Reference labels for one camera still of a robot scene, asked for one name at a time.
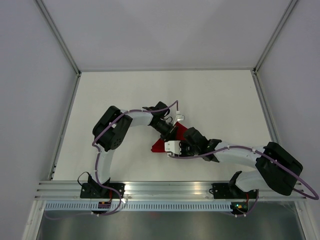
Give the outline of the red cloth napkin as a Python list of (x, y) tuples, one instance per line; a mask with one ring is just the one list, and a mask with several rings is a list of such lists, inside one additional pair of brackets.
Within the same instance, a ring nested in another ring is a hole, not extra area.
[[(184, 141), (183, 136), (187, 128), (179, 122), (176, 122), (174, 126), (177, 128), (175, 135), (169, 141)], [(152, 153), (165, 153), (165, 141), (159, 138), (151, 147)]]

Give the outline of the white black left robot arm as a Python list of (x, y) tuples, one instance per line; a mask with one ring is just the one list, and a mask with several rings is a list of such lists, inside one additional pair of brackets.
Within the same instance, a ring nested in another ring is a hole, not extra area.
[(160, 101), (156, 106), (131, 110), (110, 106), (92, 130), (92, 146), (97, 149), (97, 157), (93, 173), (89, 173), (87, 182), (81, 184), (80, 198), (104, 199), (110, 197), (111, 192), (121, 198), (120, 191), (110, 185), (111, 165), (116, 149), (122, 144), (129, 128), (137, 126), (150, 126), (160, 134), (163, 141), (173, 140), (178, 127), (165, 119), (173, 106), (179, 109), (177, 100), (169, 106)]

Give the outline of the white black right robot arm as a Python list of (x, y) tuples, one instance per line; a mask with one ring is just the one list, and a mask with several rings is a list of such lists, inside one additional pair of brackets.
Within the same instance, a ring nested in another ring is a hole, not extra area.
[(199, 156), (207, 162), (238, 164), (253, 171), (236, 172), (228, 185), (228, 192), (235, 198), (251, 190), (271, 189), (283, 195), (291, 195), (297, 179), (282, 169), (279, 163), (299, 176), (302, 164), (278, 143), (270, 141), (266, 146), (236, 147), (221, 139), (207, 139), (194, 127), (183, 133), (182, 157)]

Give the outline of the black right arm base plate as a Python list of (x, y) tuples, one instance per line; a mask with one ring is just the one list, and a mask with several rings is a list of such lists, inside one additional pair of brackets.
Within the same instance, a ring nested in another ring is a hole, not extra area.
[(240, 190), (237, 186), (229, 186), (228, 183), (212, 183), (211, 188), (208, 190), (214, 197), (214, 199), (225, 199), (225, 200), (251, 200), (256, 199), (257, 191), (251, 190), (245, 192)]

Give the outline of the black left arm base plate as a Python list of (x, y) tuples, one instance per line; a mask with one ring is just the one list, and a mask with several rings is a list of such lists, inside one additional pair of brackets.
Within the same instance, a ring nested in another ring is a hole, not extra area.
[(108, 188), (101, 187), (95, 181), (85, 182), (82, 184), (80, 191), (81, 199), (119, 199), (119, 195), (110, 188), (119, 192), (123, 197), (125, 193), (125, 184), (120, 182), (112, 182), (108, 184)]

